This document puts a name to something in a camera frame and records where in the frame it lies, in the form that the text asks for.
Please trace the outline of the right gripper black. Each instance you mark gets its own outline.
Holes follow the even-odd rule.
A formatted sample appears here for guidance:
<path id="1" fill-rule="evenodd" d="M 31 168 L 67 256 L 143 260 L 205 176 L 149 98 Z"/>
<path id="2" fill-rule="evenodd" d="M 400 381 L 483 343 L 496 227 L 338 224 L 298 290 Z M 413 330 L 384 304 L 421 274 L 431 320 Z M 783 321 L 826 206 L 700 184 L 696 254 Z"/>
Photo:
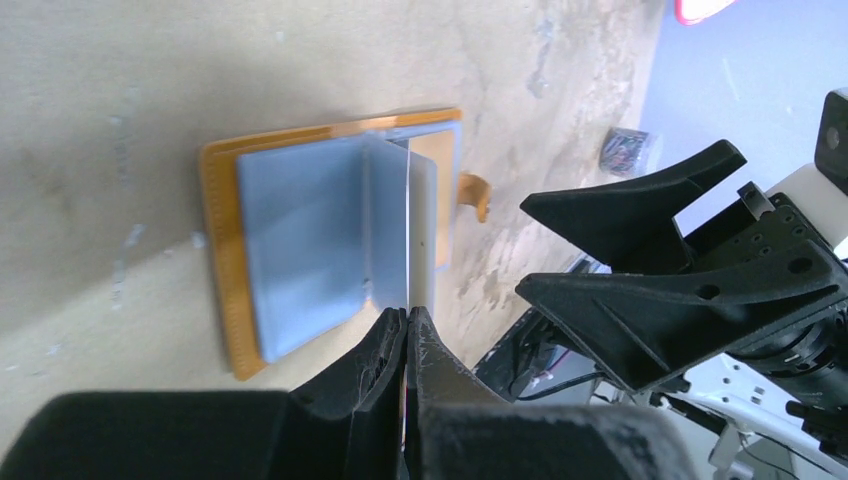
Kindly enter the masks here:
<path id="1" fill-rule="evenodd" d="M 649 175 L 520 209 L 615 272 L 687 272 L 675 216 L 747 163 L 729 141 Z M 796 398 L 847 395 L 847 267 L 786 194 L 754 183 L 689 239 L 692 274 L 533 273 L 516 293 L 638 393 L 726 353 Z"/>

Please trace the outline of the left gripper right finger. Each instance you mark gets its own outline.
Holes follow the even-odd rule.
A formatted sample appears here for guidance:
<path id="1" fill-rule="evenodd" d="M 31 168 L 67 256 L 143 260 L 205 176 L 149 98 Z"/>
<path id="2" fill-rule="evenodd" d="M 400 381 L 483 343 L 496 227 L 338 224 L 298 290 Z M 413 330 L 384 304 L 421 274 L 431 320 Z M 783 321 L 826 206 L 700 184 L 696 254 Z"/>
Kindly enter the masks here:
<path id="1" fill-rule="evenodd" d="M 447 348 L 424 307 L 409 314 L 406 373 L 410 477 L 492 478 L 508 405 Z"/>

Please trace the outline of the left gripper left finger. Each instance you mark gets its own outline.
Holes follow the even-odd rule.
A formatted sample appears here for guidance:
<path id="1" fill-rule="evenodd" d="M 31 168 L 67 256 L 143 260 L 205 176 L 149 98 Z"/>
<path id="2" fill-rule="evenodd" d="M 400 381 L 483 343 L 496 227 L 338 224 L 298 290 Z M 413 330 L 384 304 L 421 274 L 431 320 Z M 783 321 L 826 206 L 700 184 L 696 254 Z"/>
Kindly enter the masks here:
<path id="1" fill-rule="evenodd" d="M 406 311 L 384 310 L 350 351 L 297 388 L 288 414 L 290 479 L 396 479 Z"/>

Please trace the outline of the orange leather card holder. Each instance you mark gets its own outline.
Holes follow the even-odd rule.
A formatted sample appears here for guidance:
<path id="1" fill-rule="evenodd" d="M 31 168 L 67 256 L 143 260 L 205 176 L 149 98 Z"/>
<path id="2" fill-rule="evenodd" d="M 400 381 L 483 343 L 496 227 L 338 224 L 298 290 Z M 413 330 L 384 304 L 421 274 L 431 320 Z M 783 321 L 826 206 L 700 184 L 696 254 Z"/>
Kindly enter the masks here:
<path id="1" fill-rule="evenodd" d="M 241 381 L 369 309 L 409 308 L 408 159 L 437 167 L 435 275 L 451 262 L 461 110 L 219 140 L 199 153 L 230 369 Z"/>

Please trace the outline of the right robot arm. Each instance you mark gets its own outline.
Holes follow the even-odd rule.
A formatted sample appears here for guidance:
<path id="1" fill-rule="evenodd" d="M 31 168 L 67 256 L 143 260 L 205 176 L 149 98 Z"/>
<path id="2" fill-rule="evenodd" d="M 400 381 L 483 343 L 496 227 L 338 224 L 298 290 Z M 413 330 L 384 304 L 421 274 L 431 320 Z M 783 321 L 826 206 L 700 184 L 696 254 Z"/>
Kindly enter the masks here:
<path id="1" fill-rule="evenodd" d="M 689 234 L 676 216 L 740 169 L 721 140 L 633 180 L 529 195 L 522 210 L 601 273 L 533 273 L 518 295 L 596 375 L 714 429 L 722 478 L 752 436 L 847 475 L 847 156 L 815 160 L 767 191 L 740 188 Z"/>

